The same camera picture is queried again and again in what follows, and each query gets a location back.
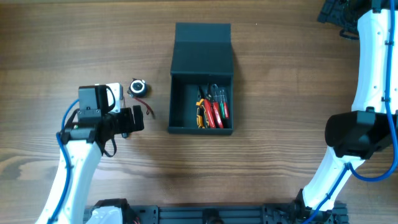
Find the dark green box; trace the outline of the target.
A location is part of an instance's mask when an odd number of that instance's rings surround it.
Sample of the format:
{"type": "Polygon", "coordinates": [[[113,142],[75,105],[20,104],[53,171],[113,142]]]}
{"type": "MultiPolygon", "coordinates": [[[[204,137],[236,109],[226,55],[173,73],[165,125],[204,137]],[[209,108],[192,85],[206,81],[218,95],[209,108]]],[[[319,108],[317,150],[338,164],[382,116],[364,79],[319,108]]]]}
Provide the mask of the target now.
{"type": "Polygon", "coordinates": [[[233,133],[233,48],[230,24],[178,22],[170,69],[171,93],[168,131],[173,134],[230,135],[233,133]],[[197,90],[216,85],[224,89],[229,119],[224,128],[198,128],[197,90]]]}

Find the red and black screwdriver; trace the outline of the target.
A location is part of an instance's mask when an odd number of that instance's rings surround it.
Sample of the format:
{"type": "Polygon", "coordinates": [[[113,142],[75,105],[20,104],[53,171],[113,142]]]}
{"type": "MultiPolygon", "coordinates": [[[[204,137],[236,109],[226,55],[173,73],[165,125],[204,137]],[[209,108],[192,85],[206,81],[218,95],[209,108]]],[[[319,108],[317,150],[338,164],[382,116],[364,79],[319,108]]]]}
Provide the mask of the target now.
{"type": "MultiPolygon", "coordinates": [[[[123,108],[126,107],[125,97],[124,97],[124,96],[122,97],[122,107],[123,107],[123,108]]],[[[124,114],[123,114],[123,121],[125,121],[125,120],[126,120],[126,114],[124,113],[124,114]]],[[[122,136],[124,139],[127,139],[127,138],[129,137],[129,134],[128,134],[128,133],[122,133],[121,136],[122,136]]]]}

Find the small screwdriver set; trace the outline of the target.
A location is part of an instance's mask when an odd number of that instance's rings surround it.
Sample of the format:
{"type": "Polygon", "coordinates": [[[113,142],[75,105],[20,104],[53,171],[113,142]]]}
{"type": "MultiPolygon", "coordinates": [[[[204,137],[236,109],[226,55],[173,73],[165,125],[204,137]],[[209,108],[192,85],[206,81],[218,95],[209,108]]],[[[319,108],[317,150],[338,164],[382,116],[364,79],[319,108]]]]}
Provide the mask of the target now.
{"type": "Polygon", "coordinates": [[[223,119],[229,119],[229,109],[228,109],[228,101],[226,92],[224,89],[220,90],[220,107],[221,107],[221,116],[223,119]]]}

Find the orange and black pliers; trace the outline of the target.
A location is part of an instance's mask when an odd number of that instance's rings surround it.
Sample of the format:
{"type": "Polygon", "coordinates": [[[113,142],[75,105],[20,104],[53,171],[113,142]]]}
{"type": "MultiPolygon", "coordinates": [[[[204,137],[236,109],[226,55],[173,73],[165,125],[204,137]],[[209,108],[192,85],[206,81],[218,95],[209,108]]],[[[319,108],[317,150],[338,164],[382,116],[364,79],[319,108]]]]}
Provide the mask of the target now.
{"type": "Polygon", "coordinates": [[[200,86],[198,86],[197,90],[197,102],[196,102],[196,107],[197,107],[197,126],[198,128],[205,129],[207,128],[207,124],[205,121],[205,109],[203,106],[204,98],[203,98],[203,91],[200,86]]]}

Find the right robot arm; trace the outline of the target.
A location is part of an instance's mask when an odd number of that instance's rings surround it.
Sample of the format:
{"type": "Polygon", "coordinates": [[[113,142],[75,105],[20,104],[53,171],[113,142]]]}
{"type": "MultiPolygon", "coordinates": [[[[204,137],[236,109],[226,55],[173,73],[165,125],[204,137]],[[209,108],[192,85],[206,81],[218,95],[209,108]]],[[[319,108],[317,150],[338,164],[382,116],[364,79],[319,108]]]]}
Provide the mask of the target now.
{"type": "Polygon", "coordinates": [[[341,27],[340,36],[360,44],[356,95],[347,113],[331,116],[325,156],[312,180],[292,202],[291,223],[325,223],[351,176],[379,182],[397,169],[397,1],[327,0],[318,21],[341,27]],[[356,169],[375,152],[393,148],[390,168],[377,177],[356,169]]]}

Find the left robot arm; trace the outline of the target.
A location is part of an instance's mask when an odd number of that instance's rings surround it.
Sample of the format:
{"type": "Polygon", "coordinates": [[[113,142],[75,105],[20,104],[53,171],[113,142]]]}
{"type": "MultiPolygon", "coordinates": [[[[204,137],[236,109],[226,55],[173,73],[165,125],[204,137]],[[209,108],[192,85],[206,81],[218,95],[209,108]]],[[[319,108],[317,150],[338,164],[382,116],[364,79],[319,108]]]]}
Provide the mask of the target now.
{"type": "Polygon", "coordinates": [[[144,129],[139,105],[125,106],[120,83],[81,86],[56,133],[60,148],[57,173],[37,223],[84,223],[93,174],[103,156],[113,157],[106,143],[115,136],[144,129]]]}

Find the red handled pliers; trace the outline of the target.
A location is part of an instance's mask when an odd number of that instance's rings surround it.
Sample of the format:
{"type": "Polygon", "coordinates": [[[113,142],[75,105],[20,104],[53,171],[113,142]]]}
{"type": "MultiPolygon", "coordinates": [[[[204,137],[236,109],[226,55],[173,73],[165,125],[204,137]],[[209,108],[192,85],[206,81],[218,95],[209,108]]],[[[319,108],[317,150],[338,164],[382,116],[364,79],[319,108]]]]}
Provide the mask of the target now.
{"type": "Polygon", "coordinates": [[[197,123],[199,128],[220,128],[223,129],[224,125],[221,119],[220,106],[215,99],[216,85],[208,84],[207,90],[204,91],[198,86],[198,113],[202,110],[202,124],[199,122],[199,115],[197,115],[197,123]]]}

